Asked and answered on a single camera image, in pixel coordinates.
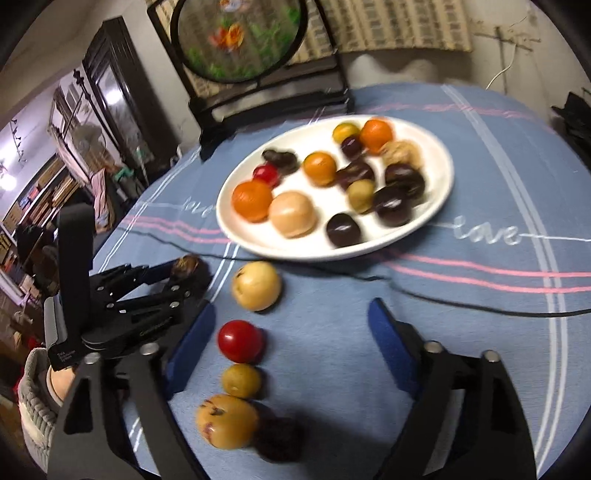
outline goldfish painting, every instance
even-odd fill
[[[213,35],[209,35],[208,40],[214,47],[221,50],[234,51],[244,41],[244,30],[238,23],[230,25],[228,29],[218,27]]]

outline red cherry tomato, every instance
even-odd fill
[[[273,165],[270,163],[263,163],[263,165],[259,165],[252,172],[252,178],[254,180],[264,181],[273,189],[279,184],[281,176],[279,175],[279,171]]]
[[[259,357],[264,346],[262,331],[244,320],[232,320],[217,334],[223,355],[237,364],[248,364]]]

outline blue gripper pad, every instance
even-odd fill
[[[417,361],[409,353],[397,332],[396,321],[378,299],[372,300],[369,304],[368,323],[396,386],[416,399],[420,391]]]
[[[185,389],[215,326],[216,309],[207,303],[164,369],[166,399],[171,399],[175,393]]]

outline pink stripe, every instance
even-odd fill
[[[392,249],[397,257],[415,262],[429,263],[432,265],[445,265],[447,267],[465,267],[473,270],[480,270],[487,273],[498,275],[511,275],[512,277],[556,277],[556,278],[587,278],[591,277],[591,272],[535,272],[525,270],[505,270],[503,268],[487,267],[474,262],[463,260],[444,260],[442,258],[424,257],[422,255],[403,254]]]
[[[171,222],[170,220],[165,220],[163,218],[149,217],[149,216],[143,216],[143,215],[139,218],[142,221],[145,221],[144,223],[163,223],[165,225],[169,225],[172,227],[182,226],[184,229],[189,230],[190,232],[200,233],[202,235],[217,235],[219,233],[222,233],[221,230],[207,230],[207,229],[203,229],[203,228],[201,228],[201,229],[195,228],[195,227],[192,227],[191,225],[189,225],[188,223],[182,222],[180,220],[176,220],[174,222]],[[123,220],[121,220],[121,222],[131,223],[131,220],[128,220],[126,217]]]
[[[591,287],[572,287],[572,288],[535,288],[535,287],[516,287],[512,285],[502,285],[477,278],[468,277],[452,277],[450,275],[440,275],[438,273],[424,272],[422,270],[415,270],[414,268],[407,268],[397,265],[393,262],[386,262],[386,265],[393,270],[412,275],[413,277],[428,278],[430,280],[443,281],[446,283],[461,283],[467,285],[476,285],[477,287],[491,288],[493,290],[508,291],[512,293],[581,293],[591,291]]]
[[[170,235],[177,235],[177,236],[184,238],[185,240],[188,240],[189,242],[193,242],[195,244],[228,244],[228,243],[230,243],[230,240],[228,240],[227,238],[201,238],[198,236],[191,236],[191,235],[187,234],[186,232],[179,230],[178,228],[172,228],[172,229],[166,228],[162,225],[158,225],[157,223],[142,222],[141,220],[137,220],[135,222],[135,226],[143,226],[148,229],[160,230],[161,232],[169,233]]]

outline screw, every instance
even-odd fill
[[[145,356],[153,355],[158,351],[158,344],[155,342],[146,343],[145,345],[141,346],[139,351],[142,355],[145,355]]]
[[[425,350],[429,353],[441,353],[443,352],[443,345],[432,340],[431,342],[425,343]]]
[[[501,361],[501,356],[498,353],[496,353],[494,350],[487,350],[482,355],[484,355],[484,358],[492,364],[495,364],[495,363]]]
[[[84,363],[87,365],[94,365],[100,360],[100,353],[92,352],[84,357]]]

